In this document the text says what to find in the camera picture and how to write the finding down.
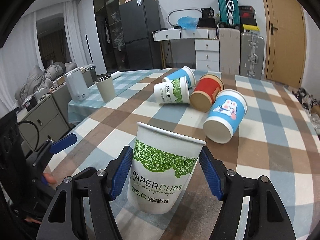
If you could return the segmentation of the person's hand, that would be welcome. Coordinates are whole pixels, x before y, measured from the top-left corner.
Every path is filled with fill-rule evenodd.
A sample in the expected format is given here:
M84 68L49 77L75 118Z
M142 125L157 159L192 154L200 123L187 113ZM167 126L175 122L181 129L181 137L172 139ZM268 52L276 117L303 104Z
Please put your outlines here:
M56 179L50 173L44 172L42 175L50 185L54 185L54 184L57 183ZM29 216L26 217L25 221L28 222L28 223L41 224L41 221L35 220L35 219L33 219L33 218L29 217Z

